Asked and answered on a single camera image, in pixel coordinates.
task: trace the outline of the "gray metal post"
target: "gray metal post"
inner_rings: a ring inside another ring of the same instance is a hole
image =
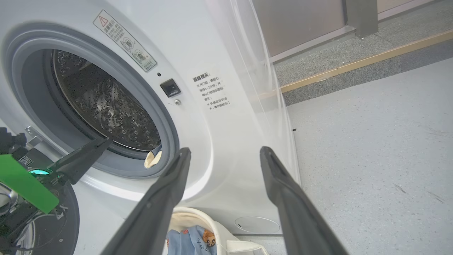
[[[356,28],[356,36],[377,32],[377,0],[346,0],[347,23]]]

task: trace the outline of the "green light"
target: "green light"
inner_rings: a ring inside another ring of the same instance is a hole
[[[40,169],[31,170],[30,173],[39,174],[39,175],[47,175],[47,174],[49,174],[48,172],[46,172],[44,170],[40,170]]]

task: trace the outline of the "black square door lock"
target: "black square door lock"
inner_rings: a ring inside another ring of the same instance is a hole
[[[178,88],[176,82],[174,82],[173,79],[170,79],[162,83],[160,87],[164,90],[165,94],[169,98],[181,93],[181,90]]]

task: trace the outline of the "washing machine door opening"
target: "washing machine door opening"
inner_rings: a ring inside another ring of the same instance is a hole
[[[125,60],[61,26],[28,25],[7,40],[2,61],[32,120],[27,125],[67,152],[110,137],[114,143],[93,167],[117,176],[157,177],[168,165],[179,149],[176,128],[150,84]],[[159,151],[159,162],[145,168],[147,154]]]

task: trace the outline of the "green tape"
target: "green tape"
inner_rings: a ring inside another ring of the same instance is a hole
[[[0,155],[0,182],[44,213],[50,213],[59,203],[58,198],[10,154]]]

